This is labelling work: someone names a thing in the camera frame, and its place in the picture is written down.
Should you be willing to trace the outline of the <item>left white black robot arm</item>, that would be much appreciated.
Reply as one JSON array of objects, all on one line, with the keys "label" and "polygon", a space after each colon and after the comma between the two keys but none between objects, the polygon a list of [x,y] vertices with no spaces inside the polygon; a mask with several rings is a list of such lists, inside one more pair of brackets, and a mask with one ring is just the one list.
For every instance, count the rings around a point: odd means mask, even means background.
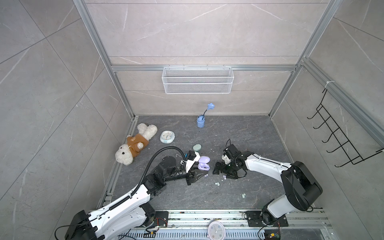
[{"label": "left white black robot arm", "polygon": [[125,231],[149,226],[156,211],[150,200],[166,189],[167,182],[185,179],[188,185],[206,175],[198,169],[200,155],[190,151],[182,165],[167,156],[149,173],[137,191],[131,190],[107,206],[90,213],[77,213],[64,236],[66,240],[112,240]]}]

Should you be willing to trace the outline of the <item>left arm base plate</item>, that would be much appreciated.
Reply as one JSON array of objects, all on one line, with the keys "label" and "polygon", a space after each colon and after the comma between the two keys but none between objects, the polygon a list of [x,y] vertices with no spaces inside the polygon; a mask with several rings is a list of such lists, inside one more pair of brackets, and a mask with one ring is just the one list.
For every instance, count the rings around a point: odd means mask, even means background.
[{"label": "left arm base plate", "polygon": [[167,227],[169,219],[168,211],[157,211],[153,217],[146,220],[141,227],[155,228],[155,227]]}]

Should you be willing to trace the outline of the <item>purple earbud charging case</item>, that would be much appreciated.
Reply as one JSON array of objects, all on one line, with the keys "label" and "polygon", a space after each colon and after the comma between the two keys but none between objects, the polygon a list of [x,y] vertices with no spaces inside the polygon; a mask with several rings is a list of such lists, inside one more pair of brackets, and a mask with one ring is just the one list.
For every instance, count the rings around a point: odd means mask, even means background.
[{"label": "purple earbud charging case", "polygon": [[209,166],[210,160],[211,159],[207,156],[201,156],[199,159],[199,163],[198,163],[198,169],[201,171],[209,171],[210,170],[210,166]]}]

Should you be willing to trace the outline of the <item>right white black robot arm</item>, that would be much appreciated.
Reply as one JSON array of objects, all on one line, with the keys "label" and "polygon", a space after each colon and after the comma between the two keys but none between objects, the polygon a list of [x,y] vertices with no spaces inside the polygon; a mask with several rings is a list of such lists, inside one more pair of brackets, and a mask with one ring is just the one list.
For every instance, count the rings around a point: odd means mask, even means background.
[{"label": "right white black robot arm", "polygon": [[267,226],[292,211],[308,212],[323,193],[321,185],[304,163],[271,160],[253,152],[240,152],[234,145],[224,149],[222,160],[215,163],[213,174],[224,174],[228,179],[238,180],[241,178],[238,174],[240,170],[245,174],[263,174],[283,186],[284,194],[262,208],[260,218]]}]

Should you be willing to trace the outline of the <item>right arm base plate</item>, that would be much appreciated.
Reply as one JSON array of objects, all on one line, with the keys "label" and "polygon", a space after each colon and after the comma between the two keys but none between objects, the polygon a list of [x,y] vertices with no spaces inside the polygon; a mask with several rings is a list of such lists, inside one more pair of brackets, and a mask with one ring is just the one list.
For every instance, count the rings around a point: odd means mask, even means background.
[{"label": "right arm base plate", "polygon": [[288,227],[288,221],[285,215],[276,219],[262,211],[246,211],[244,218],[249,227]]}]

